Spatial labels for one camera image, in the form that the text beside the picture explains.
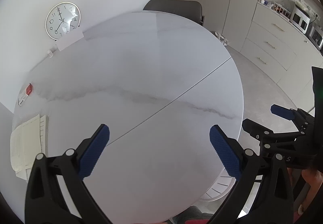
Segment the person's right hand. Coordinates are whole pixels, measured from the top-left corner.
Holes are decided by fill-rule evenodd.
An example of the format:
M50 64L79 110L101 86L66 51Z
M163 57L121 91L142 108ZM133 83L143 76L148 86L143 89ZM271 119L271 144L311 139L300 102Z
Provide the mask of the person's right hand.
M310 189L304 201L301 203L301 205L298 208L297 213L299 215L302 215L307 210L307 208L315 198L316 194L318 193L318 190L322 185L322 173L316 169L310 168L310 169L303 170L302 177L305 180L305 182L309 184Z

